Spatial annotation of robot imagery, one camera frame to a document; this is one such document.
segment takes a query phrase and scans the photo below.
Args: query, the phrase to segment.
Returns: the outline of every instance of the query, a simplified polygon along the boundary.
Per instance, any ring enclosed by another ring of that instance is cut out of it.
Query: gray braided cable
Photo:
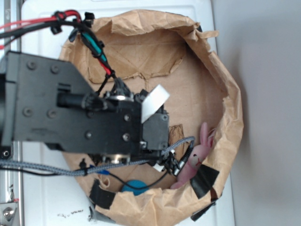
[[[194,137],[186,137],[181,140],[178,140],[173,145],[171,145],[168,148],[166,148],[165,150],[161,151],[161,155],[165,155],[166,153],[169,153],[171,150],[175,149],[177,146],[184,144],[186,142],[189,142],[189,141],[191,141],[190,146],[193,147],[194,140],[195,140]],[[43,164],[36,164],[36,163],[22,162],[22,161],[13,161],[13,160],[4,160],[4,159],[0,159],[0,166],[9,166],[9,167],[15,167],[15,168],[16,167],[17,168],[28,168],[28,169],[33,169],[33,170],[44,170],[44,171],[52,172],[52,173],[59,174],[59,175],[79,177],[79,176],[85,176],[86,174],[97,173],[102,170],[108,170],[108,169],[112,169],[112,168],[116,168],[116,167],[124,167],[127,165],[139,165],[139,164],[144,164],[147,162],[148,162],[148,160],[138,160],[138,161],[130,162],[129,164],[110,163],[110,164],[105,164],[102,166],[88,168],[86,170],[79,169],[76,171],[70,171],[70,170],[61,169],[61,168],[57,168],[57,167],[53,167],[53,166],[47,166],[47,165],[43,165]]]
[[[130,162],[129,165],[143,164],[146,162],[148,162],[148,160],[139,160],[139,161]],[[47,165],[43,165],[43,164],[12,161],[12,160],[3,160],[3,159],[0,160],[0,166],[1,165],[9,166],[9,167],[17,167],[17,168],[28,168],[28,169],[34,169],[34,170],[44,170],[44,171],[56,173],[59,175],[72,176],[72,177],[79,177],[79,176],[84,176],[84,175],[90,174],[90,173],[97,173],[101,170],[108,170],[108,169],[115,168],[115,167],[127,166],[126,164],[123,164],[123,163],[120,163],[120,164],[111,163],[111,164],[106,164],[103,166],[89,168],[89,169],[87,169],[87,172],[85,172],[85,170],[83,170],[83,169],[76,170],[76,171],[70,171],[70,170],[60,169],[57,167],[47,166]]]
[[[189,142],[189,141],[191,141],[190,146],[193,147],[194,140],[195,140],[195,137],[193,137],[193,136],[191,136],[191,137],[185,137],[185,138],[183,138],[181,140],[178,140],[173,145],[170,145],[167,149],[161,151],[161,155],[165,155],[166,153],[169,153],[171,150],[175,149],[177,146],[179,146],[181,144],[184,144],[186,142]]]

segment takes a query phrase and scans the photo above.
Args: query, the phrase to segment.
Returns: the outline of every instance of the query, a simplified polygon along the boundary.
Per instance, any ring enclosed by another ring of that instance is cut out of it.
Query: cardboard
[[[170,144],[183,136],[195,136],[199,144],[204,121],[216,128],[214,146],[203,164],[218,172],[218,176],[203,197],[198,198],[190,182],[170,190],[175,182],[170,175],[139,196],[118,192],[122,184],[113,178],[97,174],[76,178],[88,197],[95,180],[100,180],[102,189],[116,193],[108,209],[97,205],[95,209],[118,224],[175,225],[222,194],[242,137],[241,95],[217,54],[210,52],[206,39],[216,37],[218,32],[200,32],[198,28],[199,23],[188,17],[150,10],[133,10],[94,21],[92,30],[104,42],[111,67],[133,92],[150,91],[161,84],[170,93],[165,104],[170,116]],[[73,43],[65,43],[60,59],[72,62],[95,90],[104,80],[104,70],[79,37]],[[176,150],[177,158],[184,150],[183,146]],[[86,154],[64,156],[72,170],[79,168],[83,158],[93,164]],[[146,184],[162,175],[147,164],[111,172],[124,180],[140,179]]]

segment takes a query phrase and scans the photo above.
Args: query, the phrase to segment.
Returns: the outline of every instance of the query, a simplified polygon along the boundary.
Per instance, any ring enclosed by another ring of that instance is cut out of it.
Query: bunny ear
[[[212,147],[213,145],[213,140],[215,136],[216,129],[213,129],[212,131],[209,132],[210,136],[208,137],[208,146]]]
[[[201,132],[200,132],[199,138],[200,138],[201,144],[207,146],[207,138],[208,138],[207,122],[203,122],[203,124],[201,126]]]

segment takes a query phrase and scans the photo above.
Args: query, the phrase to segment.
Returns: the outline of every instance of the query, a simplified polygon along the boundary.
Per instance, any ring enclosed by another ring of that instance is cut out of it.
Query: teal wire
[[[90,44],[93,46],[93,48],[97,51],[98,54],[101,54],[102,53],[102,50],[97,46],[97,44],[95,43],[95,41],[92,39],[92,37],[83,32],[82,35],[90,42]],[[105,56],[102,54],[101,55],[101,58],[104,60],[104,61],[107,61],[107,59],[105,58]]]

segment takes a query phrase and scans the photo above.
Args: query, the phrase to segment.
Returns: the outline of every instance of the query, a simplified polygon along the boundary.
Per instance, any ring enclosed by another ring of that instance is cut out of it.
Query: pink stuffed bunny
[[[208,124],[204,122],[201,126],[201,131],[199,135],[201,144],[193,148],[193,151],[189,156],[187,163],[184,165],[183,169],[181,170],[181,172],[177,177],[178,182],[174,183],[170,187],[170,189],[177,189],[181,187],[196,175],[203,160],[207,157],[207,155],[210,152],[210,149],[213,144],[214,134],[215,134],[215,130],[209,136]]]

